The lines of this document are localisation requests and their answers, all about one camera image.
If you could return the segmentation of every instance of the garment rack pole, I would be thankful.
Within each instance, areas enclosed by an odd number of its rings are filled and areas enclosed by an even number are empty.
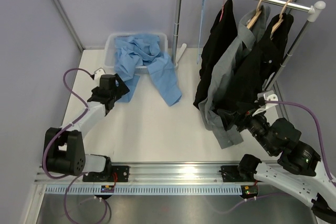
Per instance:
[[[262,1],[265,2],[265,3],[274,4],[274,5],[278,5],[278,6],[284,6],[285,3],[286,3],[286,1],[282,1],[282,0],[262,0]],[[174,37],[173,37],[173,46],[172,46],[172,61],[173,61],[174,64],[176,64],[177,39],[179,37],[179,31],[178,31],[179,29],[178,28],[179,28],[179,25],[180,25],[181,2],[182,2],[182,0],[177,0],[176,1]],[[300,41],[302,40],[305,32],[307,31],[307,28],[308,28],[309,24],[312,23],[312,22],[315,22],[315,20],[318,18],[318,16],[320,15],[320,13],[322,12],[322,10],[325,7],[326,7],[326,4],[323,1],[318,1],[314,4],[314,6],[310,6],[310,7],[300,5],[300,4],[297,4],[297,3],[288,3],[287,8],[307,12],[308,13],[308,18],[307,18],[306,23],[302,27],[300,33],[296,37],[295,41],[291,45],[288,53],[284,57],[280,68],[274,74],[272,80],[267,85],[266,89],[270,89],[273,86],[273,84],[275,83],[275,81],[277,80],[277,78],[279,77],[281,72],[283,71],[284,67],[286,66],[286,63],[289,61],[290,57],[293,55],[293,52],[298,47],[298,45],[299,45]]]

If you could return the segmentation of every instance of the blue cloth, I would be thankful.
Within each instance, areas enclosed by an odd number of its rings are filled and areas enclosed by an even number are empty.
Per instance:
[[[159,42],[160,38],[153,34],[138,34],[114,40],[117,50],[114,70],[130,89],[120,102],[129,102],[133,97],[140,78],[134,74],[137,66],[147,66],[155,87],[168,106],[180,100],[182,93],[177,86],[172,59],[166,52],[160,52]]]

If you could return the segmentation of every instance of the gray garment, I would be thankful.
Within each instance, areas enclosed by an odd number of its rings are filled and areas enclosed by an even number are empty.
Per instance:
[[[234,74],[233,70],[236,67],[236,63],[241,64],[255,43],[264,35],[270,8],[269,6],[261,6],[260,9],[261,14],[251,30],[246,26],[249,20],[254,17],[256,13],[255,9],[240,20],[238,36],[227,48],[212,70],[208,97],[198,104],[206,129],[214,132],[222,149],[241,143],[243,138],[236,130],[236,126],[232,127],[229,131],[224,130],[221,117],[213,112],[214,104],[224,97],[230,79]]]

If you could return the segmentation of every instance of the white table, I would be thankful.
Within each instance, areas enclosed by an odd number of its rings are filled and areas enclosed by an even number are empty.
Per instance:
[[[103,67],[103,50],[85,50],[79,67],[93,73]],[[239,162],[244,154],[274,161],[248,131],[244,142],[221,149],[213,133],[205,129],[199,111],[193,106],[199,83],[197,49],[187,49],[179,61],[177,77],[182,98],[168,107],[148,75],[142,75],[130,103],[116,103],[84,139],[85,152],[110,156],[113,162]],[[87,100],[96,86],[85,73],[78,72],[74,92]],[[65,122],[83,108],[70,97]],[[269,123],[277,118],[275,108],[267,111]]]

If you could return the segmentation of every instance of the plastic bin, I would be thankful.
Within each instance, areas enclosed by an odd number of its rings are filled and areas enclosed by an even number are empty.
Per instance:
[[[129,37],[132,35],[136,35],[139,33],[127,33],[127,34],[111,34],[109,38],[106,41],[105,44],[105,60],[104,60],[104,69],[106,72],[114,72],[114,63],[115,63],[115,47],[114,47],[114,39],[115,38],[120,38],[120,37]],[[163,33],[151,33],[154,35],[158,35],[160,38],[160,50],[167,52],[168,50],[168,40],[167,40],[167,35]],[[148,73],[148,69],[146,66],[138,66],[135,69],[135,74],[143,74],[143,73]]]

